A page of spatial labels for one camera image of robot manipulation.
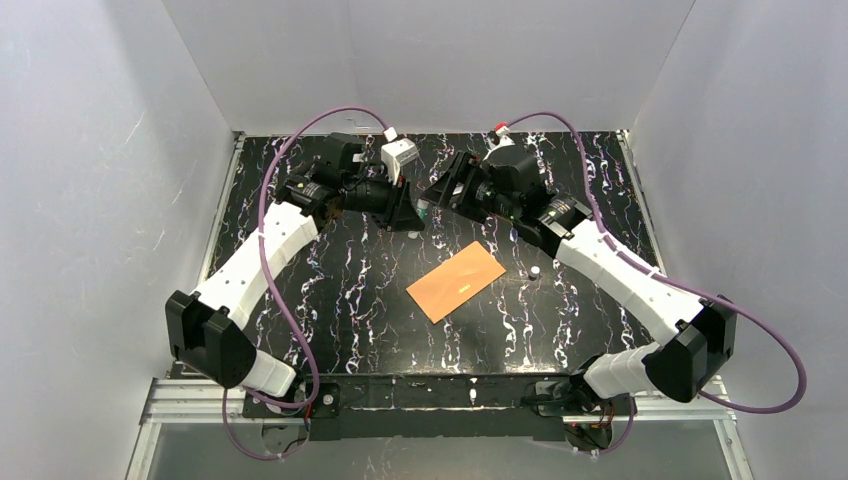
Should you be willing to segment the orange envelope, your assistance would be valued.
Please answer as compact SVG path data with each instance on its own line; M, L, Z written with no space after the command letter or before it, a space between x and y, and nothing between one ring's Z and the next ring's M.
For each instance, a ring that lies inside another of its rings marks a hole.
M475 241L410 285L406 292L432 324L437 324L506 272Z

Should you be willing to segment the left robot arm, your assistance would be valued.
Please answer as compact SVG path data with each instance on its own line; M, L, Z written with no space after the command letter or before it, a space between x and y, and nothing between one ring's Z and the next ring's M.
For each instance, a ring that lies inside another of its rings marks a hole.
M242 387L286 407L297 370L258 349L244 330L254 307L277 291L275 278L342 212L367 213L381 229L420 232L403 166L419 155L414 142L388 130L378 161L364 158L363 138L332 133L312 159L280 179L256 230L190 293L175 291L165 317L172 356L224 388Z

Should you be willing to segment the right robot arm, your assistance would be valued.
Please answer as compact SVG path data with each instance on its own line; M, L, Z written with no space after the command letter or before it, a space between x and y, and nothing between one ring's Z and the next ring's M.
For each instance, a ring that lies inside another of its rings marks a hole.
M600 231L587 206L547 187L524 148L499 147L484 159L459 152L421 198L479 223L510 221L521 239L591 280L648 330L649 345L600 355L571 376L582 398L659 391L688 403L732 355L734 312L660 282L644 261L629 265L626 247Z

